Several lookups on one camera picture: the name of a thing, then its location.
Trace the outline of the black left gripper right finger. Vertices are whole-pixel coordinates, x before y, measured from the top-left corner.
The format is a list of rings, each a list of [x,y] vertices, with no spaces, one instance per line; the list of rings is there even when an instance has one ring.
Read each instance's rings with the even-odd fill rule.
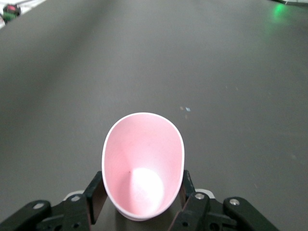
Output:
[[[195,189],[188,170],[184,170],[182,184],[179,191],[181,210],[175,215],[170,231],[208,231],[206,221],[210,211],[210,200],[214,194],[205,189]]]

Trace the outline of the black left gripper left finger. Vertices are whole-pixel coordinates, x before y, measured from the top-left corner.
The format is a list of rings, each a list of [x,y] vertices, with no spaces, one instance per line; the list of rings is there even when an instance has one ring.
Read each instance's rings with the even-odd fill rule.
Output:
[[[107,199],[102,172],[98,171],[83,193],[73,193],[62,202],[63,214],[56,231],[90,231]]]

